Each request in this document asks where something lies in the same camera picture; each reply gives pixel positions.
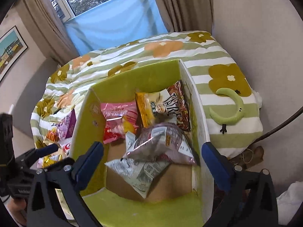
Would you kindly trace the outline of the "person's left hand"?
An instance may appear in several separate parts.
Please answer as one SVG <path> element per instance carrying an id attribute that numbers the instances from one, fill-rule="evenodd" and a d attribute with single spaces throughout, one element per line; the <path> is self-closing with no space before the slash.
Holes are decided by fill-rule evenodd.
<path id="1" fill-rule="evenodd" d="M 25 210 L 26 206 L 27 203 L 23 198 L 10 198 L 9 202 L 7 203 L 7 210 L 10 212 L 10 215 L 19 226 L 27 225 L 26 217 L 22 214 L 22 211 Z"/>

